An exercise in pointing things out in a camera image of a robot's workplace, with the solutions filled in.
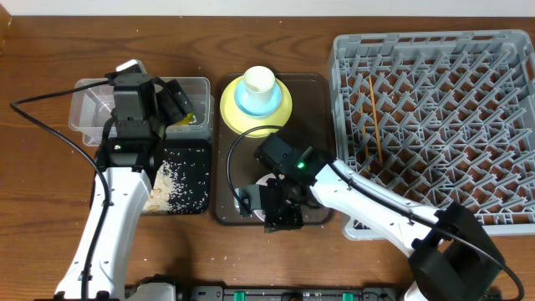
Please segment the cream white cup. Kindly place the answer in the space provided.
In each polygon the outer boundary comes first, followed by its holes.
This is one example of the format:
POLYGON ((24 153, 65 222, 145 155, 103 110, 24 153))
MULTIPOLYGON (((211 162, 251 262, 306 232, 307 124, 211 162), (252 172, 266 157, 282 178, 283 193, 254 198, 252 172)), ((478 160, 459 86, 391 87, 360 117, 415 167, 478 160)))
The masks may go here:
POLYGON ((266 104, 272 97, 276 80, 271 69, 253 66, 244 73, 243 83, 251 100, 266 104))

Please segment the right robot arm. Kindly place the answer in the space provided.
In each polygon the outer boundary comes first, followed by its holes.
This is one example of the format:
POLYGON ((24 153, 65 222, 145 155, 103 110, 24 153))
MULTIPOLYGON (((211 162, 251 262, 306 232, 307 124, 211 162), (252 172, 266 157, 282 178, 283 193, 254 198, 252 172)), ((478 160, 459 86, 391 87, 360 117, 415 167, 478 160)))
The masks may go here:
POLYGON ((414 283, 405 300, 481 300, 505 260, 467 208, 413 202, 352 171, 327 151, 277 133, 255 150, 266 183, 232 188, 243 215, 261 210, 266 231, 303 225, 301 207, 326 207, 376 231, 406 255, 414 283))

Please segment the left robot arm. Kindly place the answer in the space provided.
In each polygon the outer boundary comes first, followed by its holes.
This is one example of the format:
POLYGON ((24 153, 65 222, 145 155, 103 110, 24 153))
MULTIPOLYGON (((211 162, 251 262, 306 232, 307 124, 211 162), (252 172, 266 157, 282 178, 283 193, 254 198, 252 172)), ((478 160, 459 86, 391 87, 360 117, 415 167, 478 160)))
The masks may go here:
POLYGON ((96 153, 88 220, 56 300, 123 300, 135 231, 163 161, 167 127, 192 112, 175 79, 110 76, 115 107, 96 153))

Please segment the clear plastic bin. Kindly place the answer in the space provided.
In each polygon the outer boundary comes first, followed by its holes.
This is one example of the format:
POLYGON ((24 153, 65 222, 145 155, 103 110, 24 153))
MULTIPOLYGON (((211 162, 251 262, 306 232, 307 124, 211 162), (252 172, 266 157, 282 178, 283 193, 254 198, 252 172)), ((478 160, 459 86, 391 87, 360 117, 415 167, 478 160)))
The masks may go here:
MULTIPOLYGON (((195 119, 187 125, 173 125, 167 128, 169 140, 212 140, 214 119, 214 98, 210 95, 211 85, 204 77, 177 77, 186 96, 190 99, 195 119)), ((101 85, 76 92, 72 96, 69 128, 83 134, 86 146, 98 146, 105 121, 115 107, 114 88, 101 85)))

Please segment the yellow plate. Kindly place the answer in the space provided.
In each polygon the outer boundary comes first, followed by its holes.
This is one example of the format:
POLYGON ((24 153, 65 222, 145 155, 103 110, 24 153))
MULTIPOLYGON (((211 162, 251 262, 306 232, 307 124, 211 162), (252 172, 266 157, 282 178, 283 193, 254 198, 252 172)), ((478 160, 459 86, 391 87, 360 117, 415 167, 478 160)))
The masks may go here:
POLYGON ((239 85, 242 85, 243 76, 240 75, 233 79, 231 83, 222 92, 220 100, 220 113, 226 125, 237 134, 242 134, 246 130, 258 127, 260 125, 278 125, 284 126, 292 113, 293 100, 287 86, 279 79, 276 79, 276 89, 280 90, 281 104, 275 111, 262 118, 255 118, 243 113, 236 105, 234 94, 239 85))

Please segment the grey plastic dishwasher rack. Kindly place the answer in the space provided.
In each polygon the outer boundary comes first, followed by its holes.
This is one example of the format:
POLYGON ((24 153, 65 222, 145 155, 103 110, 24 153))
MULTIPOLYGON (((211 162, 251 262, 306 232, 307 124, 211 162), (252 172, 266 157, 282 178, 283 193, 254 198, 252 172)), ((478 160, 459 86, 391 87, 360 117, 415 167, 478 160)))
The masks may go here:
POLYGON ((344 34, 329 71, 336 151, 347 166, 415 202, 459 203, 492 236, 533 234, 534 47, 525 32, 344 34))

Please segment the green orange snack wrapper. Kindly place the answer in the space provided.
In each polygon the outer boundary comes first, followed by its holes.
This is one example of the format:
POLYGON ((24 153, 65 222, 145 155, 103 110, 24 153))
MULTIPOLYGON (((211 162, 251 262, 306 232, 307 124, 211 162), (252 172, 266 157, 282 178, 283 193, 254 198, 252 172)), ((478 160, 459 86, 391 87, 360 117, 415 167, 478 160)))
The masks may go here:
POLYGON ((195 113, 191 112, 186 117, 184 117, 182 120, 175 123, 176 126, 178 125, 192 125, 196 123, 196 117, 195 113))

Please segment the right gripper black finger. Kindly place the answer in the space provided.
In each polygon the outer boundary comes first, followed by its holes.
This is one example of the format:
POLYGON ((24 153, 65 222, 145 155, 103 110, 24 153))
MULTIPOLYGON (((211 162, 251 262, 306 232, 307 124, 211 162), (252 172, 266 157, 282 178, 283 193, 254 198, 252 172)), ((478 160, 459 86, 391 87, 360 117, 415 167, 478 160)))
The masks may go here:
POLYGON ((236 188, 240 201, 235 199, 242 217, 250 217, 253 213, 258 217, 265 216, 262 202, 268 199, 268 187, 263 185, 249 185, 236 188))
POLYGON ((283 187, 275 178, 267 180, 262 194, 264 232, 292 231, 303 227, 300 205, 290 202, 283 193, 283 187))

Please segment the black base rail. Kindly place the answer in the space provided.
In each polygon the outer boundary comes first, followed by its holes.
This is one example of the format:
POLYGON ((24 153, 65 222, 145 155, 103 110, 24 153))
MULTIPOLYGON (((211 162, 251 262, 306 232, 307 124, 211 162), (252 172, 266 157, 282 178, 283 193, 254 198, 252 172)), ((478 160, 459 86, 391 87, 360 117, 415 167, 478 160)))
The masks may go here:
POLYGON ((191 301, 371 301, 398 300, 397 288, 224 288, 221 286, 197 286, 179 288, 176 300, 191 301))

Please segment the rice pile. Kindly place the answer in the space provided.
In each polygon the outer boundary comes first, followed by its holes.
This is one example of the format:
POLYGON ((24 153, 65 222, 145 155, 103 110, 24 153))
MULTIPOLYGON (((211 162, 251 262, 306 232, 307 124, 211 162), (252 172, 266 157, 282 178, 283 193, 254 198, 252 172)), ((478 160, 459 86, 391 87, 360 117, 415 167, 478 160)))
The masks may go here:
POLYGON ((196 215, 209 205, 211 154, 206 147, 166 148, 143 215, 196 215))

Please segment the wooden chopstick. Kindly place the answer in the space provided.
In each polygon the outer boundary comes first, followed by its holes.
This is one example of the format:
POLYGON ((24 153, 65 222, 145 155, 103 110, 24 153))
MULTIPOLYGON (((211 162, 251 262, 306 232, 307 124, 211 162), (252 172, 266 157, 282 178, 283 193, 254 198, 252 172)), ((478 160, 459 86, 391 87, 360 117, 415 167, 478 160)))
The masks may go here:
POLYGON ((382 156, 382 149, 381 149, 381 140, 380 140, 380 129, 379 129, 379 120, 377 116, 377 109, 376 109, 376 102, 375 102, 375 92, 373 87, 373 81, 372 76, 370 75, 368 77, 369 81, 369 92, 370 92, 370 99, 372 103, 372 114, 374 119, 374 132, 375 132, 375 139, 377 142, 377 154, 379 158, 380 164, 383 164, 383 156, 382 156))
MULTIPOLYGON (((360 97, 362 95, 362 92, 361 92, 361 88, 358 89, 358 96, 360 97)), ((360 117, 362 119, 362 132, 363 132, 363 141, 365 142, 364 143, 364 156, 365 156, 365 159, 368 160, 369 159, 369 148, 368 148, 368 142, 367 142, 367 131, 366 131, 366 115, 364 113, 364 102, 363 104, 361 105, 360 107, 360 117)))

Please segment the white bowl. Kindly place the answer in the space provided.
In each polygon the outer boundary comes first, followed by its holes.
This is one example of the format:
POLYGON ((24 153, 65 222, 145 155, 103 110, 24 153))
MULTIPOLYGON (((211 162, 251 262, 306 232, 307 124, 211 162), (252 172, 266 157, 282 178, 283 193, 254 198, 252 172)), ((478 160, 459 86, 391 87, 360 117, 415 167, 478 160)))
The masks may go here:
POLYGON ((265 214, 264 217, 262 216, 262 220, 272 224, 279 222, 285 204, 279 178, 273 174, 265 175, 256 184, 267 186, 267 200, 262 202, 265 214))

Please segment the black plastic tray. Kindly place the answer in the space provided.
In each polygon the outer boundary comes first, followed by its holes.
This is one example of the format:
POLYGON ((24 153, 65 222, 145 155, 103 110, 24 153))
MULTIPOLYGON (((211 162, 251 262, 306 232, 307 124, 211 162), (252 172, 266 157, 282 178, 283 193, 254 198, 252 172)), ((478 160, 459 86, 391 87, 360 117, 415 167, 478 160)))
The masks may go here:
POLYGON ((207 140, 105 140, 97 167, 124 167, 146 173, 151 184, 143 215, 203 213, 210 200, 211 145, 207 140))

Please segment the light blue bowl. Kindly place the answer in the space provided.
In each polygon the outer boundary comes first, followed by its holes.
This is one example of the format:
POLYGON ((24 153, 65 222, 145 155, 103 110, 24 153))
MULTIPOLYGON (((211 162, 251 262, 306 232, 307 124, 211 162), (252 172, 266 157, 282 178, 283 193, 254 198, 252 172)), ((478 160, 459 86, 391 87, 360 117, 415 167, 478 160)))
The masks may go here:
POLYGON ((254 92, 240 79, 234 92, 234 101, 237 108, 246 115, 255 118, 267 117, 281 104, 282 91, 275 82, 266 92, 254 92))

